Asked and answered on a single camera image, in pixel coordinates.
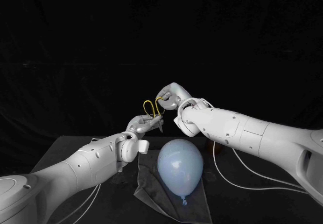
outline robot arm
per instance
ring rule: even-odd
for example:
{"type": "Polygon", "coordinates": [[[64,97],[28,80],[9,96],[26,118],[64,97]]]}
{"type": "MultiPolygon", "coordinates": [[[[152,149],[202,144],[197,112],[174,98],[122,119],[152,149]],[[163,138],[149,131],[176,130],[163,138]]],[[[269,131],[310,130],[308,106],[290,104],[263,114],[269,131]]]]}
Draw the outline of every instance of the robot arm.
{"type": "Polygon", "coordinates": [[[148,153],[142,137],[161,120],[135,117],[126,132],[81,147],[65,161],[32,174],[0,177],[0,223],[47,223],[61,203],[122,172],[137,152],[148,153]]]}
{"type": "MultiPolygon", "coordinates": [[[[178,98],[184,88],[172,83],[162,93],[178,109],[175,123],[194,137],[199,132],[218,143],[279,165],[323,205],[323,130],[308,130],[215,108],[205,99],[178,98]]],[[[161,105],[172,104],[159,100],[161,105]]]]}

